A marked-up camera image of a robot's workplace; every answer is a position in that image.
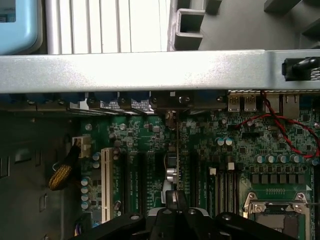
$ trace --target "light blue plastic panel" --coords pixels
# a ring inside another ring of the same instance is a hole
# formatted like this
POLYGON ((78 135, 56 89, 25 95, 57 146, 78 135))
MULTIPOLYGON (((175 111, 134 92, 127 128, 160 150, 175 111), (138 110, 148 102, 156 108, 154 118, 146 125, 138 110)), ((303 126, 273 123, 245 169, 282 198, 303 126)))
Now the light blue plastic panel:
POLYGON ((37 41, 38 0, 15 0, 15 14, 15 22, 0 23, 0 55, 25 51, 37 41))

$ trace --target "green circuit board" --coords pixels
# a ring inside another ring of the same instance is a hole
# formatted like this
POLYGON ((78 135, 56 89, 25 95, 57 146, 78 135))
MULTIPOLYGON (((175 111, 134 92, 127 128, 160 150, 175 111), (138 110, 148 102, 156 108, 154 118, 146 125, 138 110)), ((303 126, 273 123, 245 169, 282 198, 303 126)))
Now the green circuit board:
MULTIPOLYGON (((272 119, 257 119, 240 130, 234 129, 234 125, 252 117, 253 114, 216 111, 194 116, 181 115, 178 120, 178 131, 168 129, 165 120, 159 116, 89 118, 82 120, 81 134, 91 137, 92 154, 100 152, 103 148, 115 146, 119 147, 122 153, 127 153, 129 161, 126 166, 128 176, 125 184, 122 183, 123 166, 120 161, 114 161, 113 201, 126 204, 126 210, 130 212, 142 211, 147 214, 152 208, 164 207, 161 200, 166 173, 164 157, 168 151, 176 150, 177 139, 179 148, 177 188, 185 191, 191 207, 205 209, 212 217, 225 211, 244 215, 246 211, 244 206, 250 193, 254 194, 257 201, 265 203, 292 202, 298 194, 303 194, 306 201, 312 203, 314 170, 311 163, 315 164, 314 159, 294 158, 272 119), (116 140, 111 139, 112 134, 115 134, 116 140), (139 183, 142 181, 139 178, 142 166, 138 153, 145 155, 144 185, 139 183), (194 158, 196 163, 192 165, 191 161, 194 158), (209 169, 217 168, 217 172, 221 172, 219 166, 222 164, 227 168, 225 173, 210 174, 209 169), (231 170, 233 167, 236 169, 230 171, 228 166, 232 167, 231 170), (128 192, 125 199, 123 199, 123 186, 126 186, 128 192), (139 188, 144 189, 145 195, 141 195, 142 189, 139 188)), ((298 120, 314 129, 314 122, 317 122, 318 118, 319 116, 311 110, 301 110, 298 120)), ((307 131, 297 125, 285 127, 297 149, 302 152, 316 150, 315 141, 307 131)), ((99 180, 99 168, 92 167, 93 160, 83 158, 81 161, 82 175, 99 180)), ((97 181, 91 188, 91 206, 85 210, 87 212, 96 211, 101 207, 99 183, 97 181)), ((120 215, 121 209, 124 208, 115 210, 114 215, 120 215)), ((294 236, 298 236, 299 239, 313 239, 314 209, 308 207, 307 210, 307 214, 294 211, 280 214, 277 212, 279 210, 270 212, 269 215, 257 212, 248 218, 265 221, 264 218, 272 218, 271 215, 279 214, 280 218, 283 217, 288 223, 296 224, 298 232, 293 230, 294 236), (304 227, 307 225, 306 222, 310 225, 308 231, 305 231, 304 227)), ((279 231, 282 229, 281 226, 273 228, 279 231)))

